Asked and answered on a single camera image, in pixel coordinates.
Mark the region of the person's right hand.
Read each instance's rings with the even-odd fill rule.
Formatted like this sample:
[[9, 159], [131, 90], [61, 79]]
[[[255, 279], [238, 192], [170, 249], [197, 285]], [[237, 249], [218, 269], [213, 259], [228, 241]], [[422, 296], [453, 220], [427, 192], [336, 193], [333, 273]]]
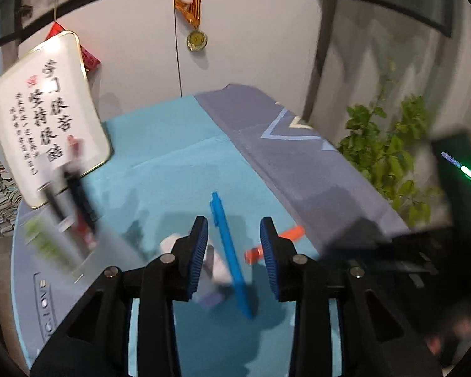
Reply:
[[454, 366], [471, 347], [471, 309], [457, 311], [425, 343], [442, 369]]

